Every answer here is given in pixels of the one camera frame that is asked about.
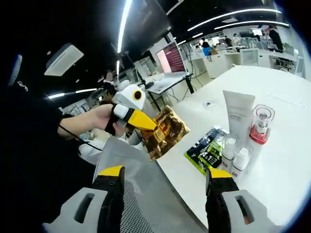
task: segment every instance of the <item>bottle cap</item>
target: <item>bottle cap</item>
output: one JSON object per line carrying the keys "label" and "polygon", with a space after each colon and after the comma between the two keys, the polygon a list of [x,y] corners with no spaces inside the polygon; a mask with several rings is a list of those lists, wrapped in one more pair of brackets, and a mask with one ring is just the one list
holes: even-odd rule
{"label": "bottle cap", "polygon": [[249,162],[248,149],[242,148],[235,157],[233,165],[240,170],[244,170]]}
{"label": "bottle cap", "polygon": [[233,137],[229,137],[225,139],[225,144],[223,148],[223,155],[225,156],[225,158],[231,160],[234,157],[236,141],[237,140]]}

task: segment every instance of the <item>air vent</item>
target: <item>air vent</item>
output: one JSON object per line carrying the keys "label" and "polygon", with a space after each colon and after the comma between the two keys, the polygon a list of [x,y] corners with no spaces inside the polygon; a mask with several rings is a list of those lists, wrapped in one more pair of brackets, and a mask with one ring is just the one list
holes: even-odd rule
{"label": "air vent", "polygon": [[74,45],[65,44],[53,57],[47,62],[47,70],[44,75],[62,76],[73,64],[75,64],[83,53]]}
{"label": "air vent", "polygon": [[226,20],[222,21],[222,23],[233,23],[236,21],[238,21],[236,18],[230,18],[230,19],[226,19]]}

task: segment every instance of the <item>gray panel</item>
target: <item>gray panel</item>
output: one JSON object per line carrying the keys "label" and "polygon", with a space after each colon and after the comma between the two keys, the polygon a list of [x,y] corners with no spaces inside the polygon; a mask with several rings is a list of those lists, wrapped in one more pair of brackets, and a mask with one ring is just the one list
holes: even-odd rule
{"label": "gray panel", "polygon": [[[107,192],[91,188],[82,188],[63,204],[60,216],[51,224],[44,224],[49,233],[96,233],[98,218]],[[75,220],[76,213],[85,197],[93,197],[83,223]]]}
{"label": "gray panel", "polygon": [[[229,211],[232,233],[276,233],[281,231],[281,227],[275,226],[268,219],[267,208],[248,191],[223,192],[222,196]],[[241,200],[244,203],[246,212],[251,216],[253,222],[245,223],[237,200]]]}
{"label": "gray panel", "polygon": [[206,232],[180,202],[156,161],[150,162],[147,153],[110,137],[95,173],[118,165],[125,166],[122,233]]}

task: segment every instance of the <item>monitor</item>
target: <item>monitor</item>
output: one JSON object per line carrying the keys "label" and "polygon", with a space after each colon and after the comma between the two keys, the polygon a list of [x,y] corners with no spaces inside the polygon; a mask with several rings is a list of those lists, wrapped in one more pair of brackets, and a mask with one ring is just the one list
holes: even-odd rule
{"label": "monitor", "polygon": [[240,36],[241,37],[254,37],[254,34],[253,32],[250,33],[250,32],[240,32]]}
{"label": "monitor", "polygon": [[252,32],[254,35],[262,35],[262,30],[261,28],[252,28]]}
{"label": "monitor", "polygon": [[143,54],[171,30],[157,0],[133,0],[126,23],[125,50]]}
{"label": "monitor", "polygon": [[168,44],[157,54],[164,73],[186,71],[182,56],[175,41]]}

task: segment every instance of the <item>desk leg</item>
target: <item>desk leg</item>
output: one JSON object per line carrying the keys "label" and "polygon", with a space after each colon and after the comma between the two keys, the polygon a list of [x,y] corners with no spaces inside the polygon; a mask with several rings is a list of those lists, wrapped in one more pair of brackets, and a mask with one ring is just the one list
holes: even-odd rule
{"label": "desk leg", "polygon": [[154,96],[151,94],[151,92],[149,92],[149,95],[150,95],[152,101],[155,103],[156,108],[159,110],[159,112],[161,112],[161,109],[160,109],[159,105],[157,104]]}
{"label": "desk leg", "polygon": [[191,77],[187,77],[185,80],[186,80],[186,83],[187,83],[187,85],[188,85],[188,88],[189,88],[190,93],[193,94],[193,93],[194,93],[194,90],[193,90],[193,87],[192,87],[192,85],[191,85]]}

